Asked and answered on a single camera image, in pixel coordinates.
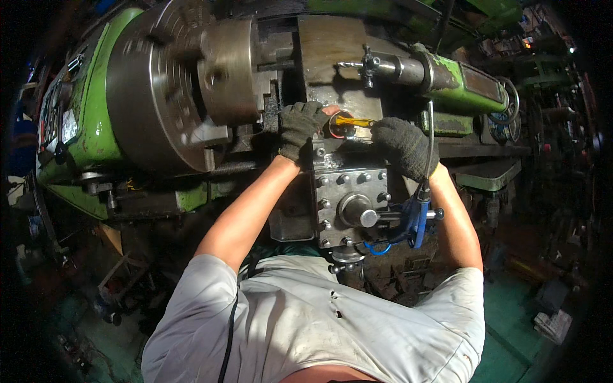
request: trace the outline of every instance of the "yellow tool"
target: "yellow tool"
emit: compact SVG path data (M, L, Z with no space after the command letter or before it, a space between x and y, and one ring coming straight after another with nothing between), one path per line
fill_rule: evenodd
M372 127L374 123L375 121L373 119L368 118L353 118L341 115L336 115L334 118L334 125L348 124L353 126Z

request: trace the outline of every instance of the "white t-shirt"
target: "white t-shirt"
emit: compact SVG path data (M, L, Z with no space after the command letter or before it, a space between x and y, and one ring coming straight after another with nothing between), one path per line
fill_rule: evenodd
M481 271L458 269L409 308L339 284L328 265L271 257L240 283L225 382L278 382L316 365L383 382L470 380L485 338ZM193 258L145 346L145 382L216 382L236 296L230 267Z

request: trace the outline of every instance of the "black work glove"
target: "black work glove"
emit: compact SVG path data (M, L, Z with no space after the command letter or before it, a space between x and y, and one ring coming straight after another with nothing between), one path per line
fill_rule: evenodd
M317 101L297 102L281 111L281 147L279 154L301 165L301 153L310 158L309 140L320 131L330 116L321 111L322 105Z
M404 176L420 181L428 161L428 137L415 125L396 117L375 122L371 132L373 143L381 155ZM438 145L435 144L428 176L438 165Z

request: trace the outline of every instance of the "glove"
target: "glove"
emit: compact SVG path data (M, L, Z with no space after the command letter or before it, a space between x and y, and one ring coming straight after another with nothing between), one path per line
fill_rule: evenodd
M279 154L299 164L300 153L310 158L310 146L307 141L320 131L330 116L321 111L322 105L317 101L306 104L297 102L281 111L281 147Z
M381 155L402 175L419 182L426 176L429 142L415 125L396 117L387 117L374 123L373 143ZM438 145L435 144L427 175L438 165Z

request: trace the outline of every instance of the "man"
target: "man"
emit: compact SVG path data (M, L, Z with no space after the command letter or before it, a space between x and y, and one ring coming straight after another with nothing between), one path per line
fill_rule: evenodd
M466 382L485 337L479 240L438 151L428 173L441 252L455 274L413 308L342 286L323 258L275 256L239 270L300 152L329 118L319 102L281 112L282 146L217 219L189 263L142 359L146 382ZM426 172L428 140L384 118L373 141L402 174Z

